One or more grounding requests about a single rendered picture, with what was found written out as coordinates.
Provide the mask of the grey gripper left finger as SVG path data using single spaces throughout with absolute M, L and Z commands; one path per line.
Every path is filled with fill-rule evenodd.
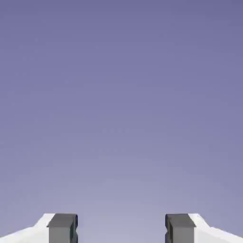
M 78 243 L 78 215 L 45 213 L 32 227 L 0 237 L 0 243 Z

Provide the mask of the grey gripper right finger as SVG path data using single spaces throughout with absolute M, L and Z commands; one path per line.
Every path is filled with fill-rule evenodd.
M 165 243 L 243 243 L 243 237 L 211 227 L 198 213 L 165 215 Z

